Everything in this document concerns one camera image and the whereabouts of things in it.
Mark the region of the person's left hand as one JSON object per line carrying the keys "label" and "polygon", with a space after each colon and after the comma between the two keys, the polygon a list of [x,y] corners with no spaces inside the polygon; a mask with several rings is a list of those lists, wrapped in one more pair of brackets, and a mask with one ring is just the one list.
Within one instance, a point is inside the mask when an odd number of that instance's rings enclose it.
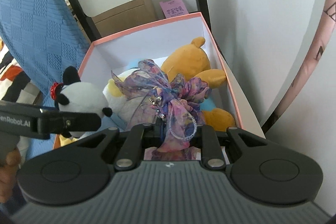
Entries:
{"label": "person's left hand", "polygon": [[16,182],[16,174],[21,163],[21,154],[17,148],[9,152],[6,156],[6,164],[1,167],[0,173],[0,200],[6,203],[12,196],[13,188]]}

